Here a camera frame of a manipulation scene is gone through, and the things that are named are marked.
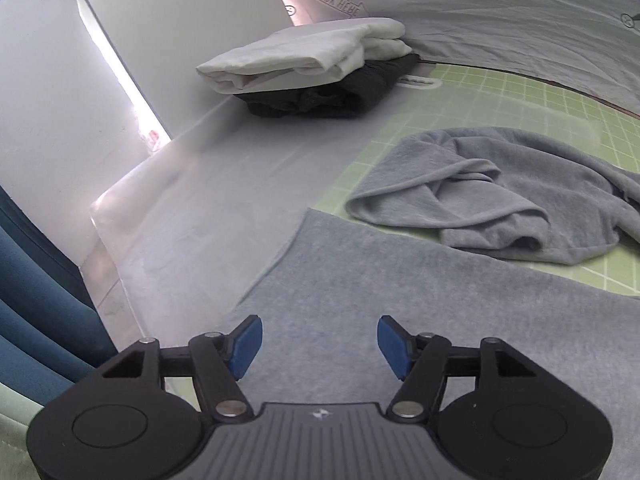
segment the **circular marker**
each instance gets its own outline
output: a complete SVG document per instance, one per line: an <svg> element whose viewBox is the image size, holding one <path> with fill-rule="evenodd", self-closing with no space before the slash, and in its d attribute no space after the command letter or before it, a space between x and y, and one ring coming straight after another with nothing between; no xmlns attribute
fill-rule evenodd
<svg viewBox="0 0 640 480"><path fill-rule="evenodd" d="M90 447L124 447L139 439L148 427L148 418L136 408L107 404L86 410L74 421L76 438Z"/></svg>
<svg viewBox="0 0 640 480"><path fill-rule="evenodd" d="M239 416L246 409L247 405L242 400L223 400L216 406L216 411L223 416Z"/></svg>
<svg viewBox="0 0 640 480"><path fill-rule="evenodd" d="M392 406L391 411L402 418L415 418L422 415L424 408L418 402L401 400Z"/></svg>
<svg viewBox="0 0 640 480"><path fill-rule="evenodd" d="M495 413L495 433L519 447L546 447L564 437L566 420L557 410L538 404L512 404Z"/></svg>
<svg viewBox="0 0 640 480"><path fill-rule="evenodd" d="M636 28L636 21L628 14L621 14L620 21L625 27Z"/></svg>

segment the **folded black cloth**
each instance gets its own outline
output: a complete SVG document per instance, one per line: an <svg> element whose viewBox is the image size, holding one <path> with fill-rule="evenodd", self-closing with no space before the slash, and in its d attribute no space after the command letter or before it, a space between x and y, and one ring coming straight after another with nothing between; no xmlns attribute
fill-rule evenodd
<svg viewBox="0 0 640 480"><path fill-rule="evenodd" d="M236 94L236 97L248 104L253 115L260 117L358 117L382 101L400 76L407 74L419 59L417 54L407 54L391 61L369 60L336 83Z"/></svg>

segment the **crumpled gray towel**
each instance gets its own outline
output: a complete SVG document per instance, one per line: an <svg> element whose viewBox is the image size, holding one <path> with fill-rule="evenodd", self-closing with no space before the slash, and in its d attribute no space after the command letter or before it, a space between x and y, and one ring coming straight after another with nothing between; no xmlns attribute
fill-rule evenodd
<svg viewBox="0 0 640 480"><path fill-rule="evenodd" d="M450 247L577 264L640 241L640 175L539 134L452 128L403 139L345 204L387 226L441 229Z"/></svg>
<svg viewBox="0 0 640 480"><path fill-rule="evenodd" d="M640 480L634 298L310 211L216 330L249 314L262 317L264 338L239 385L256 410L263 401L375 400L386 408L401 385L376 343L376 323L389 314L411 333L435 332L454 345L503 338L607 415L614 447L600 480ZM445 398L469 391L460 386L451 380L454 395Z"/></svg>

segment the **blue gripper pad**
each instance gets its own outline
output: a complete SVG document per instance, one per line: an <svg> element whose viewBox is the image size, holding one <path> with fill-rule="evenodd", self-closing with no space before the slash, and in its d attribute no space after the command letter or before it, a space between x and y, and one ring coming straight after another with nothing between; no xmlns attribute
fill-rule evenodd
<svg viewBox="0 0 640 480"><path fill-rule="evenodd" d="M378 321L378 347L401 381L404 381L412 368L410 340L411 335L391 316L382 316Z"/></svg>
<svg viewBox="0 0 640 480"><path fill-rule="evenodd" d="M258 316L249 316L228 338L231 357L227 367L236 381L239 381L262 346L262 320Z"/></svg>

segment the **white wall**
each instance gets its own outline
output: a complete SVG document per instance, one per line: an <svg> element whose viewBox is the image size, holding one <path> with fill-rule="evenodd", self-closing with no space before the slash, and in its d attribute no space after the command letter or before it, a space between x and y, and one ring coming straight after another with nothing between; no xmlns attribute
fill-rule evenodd
<svg viewBox="0 0 640 480"><path fill-rule="evenodd" d="M88 0L111 44L172 137L223 96L195 67L291 25L282 0Z"/></svg>
<svg viewBox="0 0 640 480"><path fill-rule="evenodd" d="M0 186L76 264L89 208L147 157L75 0L0 0Z"/></svg>

